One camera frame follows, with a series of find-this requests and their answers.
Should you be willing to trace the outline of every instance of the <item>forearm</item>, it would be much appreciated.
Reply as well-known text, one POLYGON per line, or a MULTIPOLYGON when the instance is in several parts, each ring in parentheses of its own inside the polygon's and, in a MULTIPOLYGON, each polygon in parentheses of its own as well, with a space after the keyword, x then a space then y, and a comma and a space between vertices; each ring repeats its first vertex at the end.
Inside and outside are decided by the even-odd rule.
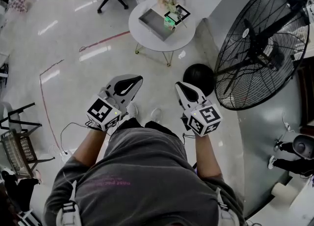
POLYGON ((221 176, 221 170, 216 160, 208 135, 195 135, 197 174, 199 177, 221 176))
POLYGON ((96 163, 100 149, 103 146, 106 132, 90 130, 81 145, 73 154, 74 158, 83 163, 85 166, 91 167, 96 163))

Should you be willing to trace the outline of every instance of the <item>tabletop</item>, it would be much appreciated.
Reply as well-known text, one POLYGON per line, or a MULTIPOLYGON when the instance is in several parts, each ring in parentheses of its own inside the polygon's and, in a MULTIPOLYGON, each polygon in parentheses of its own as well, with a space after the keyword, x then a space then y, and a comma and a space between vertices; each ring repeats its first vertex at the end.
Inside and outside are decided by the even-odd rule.
POLYGON ((185 26, 180 26, 165 41, 160 40, 145 26, 140 24, 138 18, 150 9, 157 0, 146 0, 132 11, 129 18, 129 29, 133 38, 145 48, 153 51, 169 52, 181 49, 187 45, 195 34, 195 19, 191 15, 184 20, 185 26))

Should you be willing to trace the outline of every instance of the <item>person's right arm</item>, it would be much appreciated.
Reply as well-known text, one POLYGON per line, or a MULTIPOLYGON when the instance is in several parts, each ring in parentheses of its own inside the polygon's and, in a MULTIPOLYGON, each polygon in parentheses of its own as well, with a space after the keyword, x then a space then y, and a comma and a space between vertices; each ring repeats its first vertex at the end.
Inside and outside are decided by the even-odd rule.
POLYGON ((197 174, 201 178, 221 177, 222 173, 216 160, 208 135, 195 134, 197 174))

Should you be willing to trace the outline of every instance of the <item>black round object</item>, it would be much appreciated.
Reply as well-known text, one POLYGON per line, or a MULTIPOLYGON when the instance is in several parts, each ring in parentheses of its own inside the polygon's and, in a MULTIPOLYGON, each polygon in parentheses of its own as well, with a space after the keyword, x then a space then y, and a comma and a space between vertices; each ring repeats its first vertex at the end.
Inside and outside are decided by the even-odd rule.
POLYGON ((214 74, 219 103, 244 110, 277 94, 303 59, 308 20, 303 0, 250 0, 218 55, 214 74))
POLYGON ((205 96, 210 95, 215 87, 212 69, 201 63, 196 63, 186 69, 183 75, 183 82, 198 87, 205 96))

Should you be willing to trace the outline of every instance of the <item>red line on floor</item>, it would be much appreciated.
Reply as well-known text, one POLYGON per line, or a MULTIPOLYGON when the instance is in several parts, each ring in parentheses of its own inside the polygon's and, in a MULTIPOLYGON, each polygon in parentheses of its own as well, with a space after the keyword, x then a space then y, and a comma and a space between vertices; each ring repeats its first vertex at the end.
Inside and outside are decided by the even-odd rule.
POLYGON ((39 81, 40 81, 40 90, 41 90, 41 96, 43 98, 43 102, 44 102, 44 108, 45 108, 45 112, 46 112, 46 115, 47 115, 47 119, 48 119, 48 123, 49 123, 49 126, 50 126, 50 130, 52 132, 52 135, 53 135, 53 138, 54 138, 54 141, 57 145, 57 147, 59 148, 59 150, 61 151, 61 148, 57 142, 57 139, 55 138, 55 135, 54 135, 54 132, 52 130, 52 126, 51 126, 51 123, 50 123, 50 119, 49 119, 49 116, 48 116, 48 111, 47 111, 47 107, 46 107, 46 102, 45 102, 45 98, 44 98, 44 92, 43 92, 43 87, 42 87, 42 83, 41 83, 41 76, 46 73, 47 71, 49 71, 51 68, 53 68, 55 65, 61 63, 64 59, 60 60, 58 63, 54 63, 52 66, 50 66, 47 70, 45 70, 43 73, 41 73, 39 75, 39 81))
POLYGON ((125 34, 129 34, 129 31, 126 31, 126 32, 123 32, 123 33, 114 35, 114 36, 112 36, 112 37, 103 39, 103 40, 101 40, 101 41, 99 41, 99 42, 97 42, 97 43, 93 43, 93 44, 91 44, 91 45, 89 45, 89 46, 86 46, 86 47, 83 46, 83 47, 80 48, 79 52, 85 51, 87 48, 91 48, 91 47, 93 47, 93 46, 95 46, 95 45, 101 44, 101 43, 103 43, 103 42, 109 41, 109 40, 111 40, 111 39, 113 39, 113 38, 116 38, 116 37, 119 37, 119 36, 122 36, 122 35, 125 35, 125 34))

